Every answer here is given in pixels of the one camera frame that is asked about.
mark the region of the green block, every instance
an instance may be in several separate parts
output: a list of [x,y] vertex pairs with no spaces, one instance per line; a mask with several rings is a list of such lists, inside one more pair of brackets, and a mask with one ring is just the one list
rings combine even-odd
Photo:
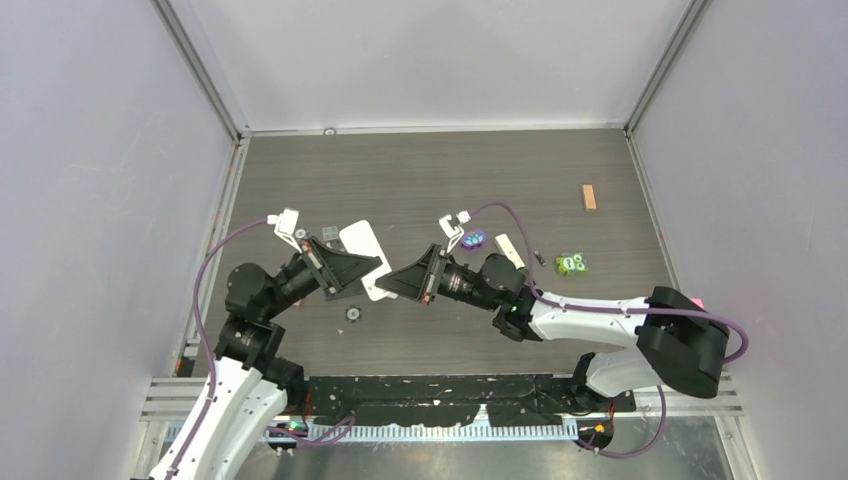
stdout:
[[562,275],[577,275],[589,271],[589,265],[583,253],[563,253],[556,258],[557,271]]

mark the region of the small wooden block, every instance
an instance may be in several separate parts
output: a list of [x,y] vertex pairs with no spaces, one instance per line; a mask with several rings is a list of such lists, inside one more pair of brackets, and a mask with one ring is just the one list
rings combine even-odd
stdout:
[[583,185],[583,208],[587,212],[594,212],[598,208],[595,204],[595,189],[591,185]]

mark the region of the floor panel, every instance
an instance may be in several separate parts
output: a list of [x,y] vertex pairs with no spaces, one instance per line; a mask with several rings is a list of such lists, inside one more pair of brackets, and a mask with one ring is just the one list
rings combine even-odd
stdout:
[[[581,185],[594,185],[598,210],[583,211]],[[437,219],[492,201],[521,215],[535,247],[542,289],[576,297],[628,298],[668,285],[656,234],[621,131],[566,130],[263,137],[251,140],[231,229],[300,210],[320,238],[323,227],[367,219],[393,269],[418,259],[430,243],[446,244]],[[490,238],[508,233],[523,249],[503,211],[472,221]],[[490,244],[457,257],[479,268]],[[556,254],[583,252],[590,271],[559,276]],[[270,229],[243,235],[224,249],[206,322],[216,341],[226,312],[224,282],[244,262],[272,274],[293,250]],[[356,324],[345,321],[362,307]],[[491,326],[494,314],[447,298],[425,307],[367,297],[326,302],[319,293],[276,321],[287,329],[279,355],[309,375],[569,373],[577,359],[603,346],[581,341],[515,343]],[[195,375],[206,372],[198,359]]]

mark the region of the black mount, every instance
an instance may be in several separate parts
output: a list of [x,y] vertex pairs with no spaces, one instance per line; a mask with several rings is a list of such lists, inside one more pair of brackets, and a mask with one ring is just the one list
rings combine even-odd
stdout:
[[499,253],[486,257],[479,272],[460,265],[438,244],[432,244],[411,265],[377,279],[377,286],[410,300],[429,304],[436,295],[494,311],[511,307],[524,289],[524,274]]
[[327,300],[362,291],[362,277],[382,265],[378,257],[332,250],[315,237],[300,244],[288,265],[272,277],[254,263],[234,268],[227,277],[224,305],[230,315],[218,337],[215,356],[256,368],[262,378],[288,393],[289,405],[300,405],[307,393],[303,367],[275,357],[285,329],[271,319],[310,293],[324,290]]
[[[705,311],[670,287],[655,287],[646,302],[651,308]],[[685,315],[648,315],[636,333],[636,347],[666,385],[697,398],[718,395],[727,327]]]

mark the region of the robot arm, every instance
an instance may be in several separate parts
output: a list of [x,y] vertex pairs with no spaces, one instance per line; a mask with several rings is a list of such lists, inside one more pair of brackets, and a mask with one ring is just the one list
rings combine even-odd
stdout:
[[[610,354],[589,353],[578,362],[571,391],[587,410],[603,410],[610,398],[624,391],[663,383],[699,398],[718,393],[726,327],[685,315],[626,313],[645,308],[703,311],[672,288],[656,287],[650,297],[617,301],[572,299],[537,290],[548,301],[542,302],[526,285],[524,273],[505,256],[491,254],[480,271],[473,272],[437,244],[412,265],[378,279],[377,286],[423,304],[444,295],[497,311],[492,324],[515,341],[571,338],[623,347]],[[620,313],[561,307],[567,304]]]
[[[280,215],[275,233],[280,235],[280,223],[290,217]],[[360,280],[382,261],[331,250],[314,237],[294,246],[298,253],[276,276],[245,263],[227,277],[229,316],[215,348],[214,374],[186,420],[192,427],[180,431],[149,480],[233,478],[274,417],[286,405],[303,402],[303,367],[275,357],[285,329],[271,319],[319,288],[328,299],[363,292]],[[173,469],[192,430],[194,439]]]

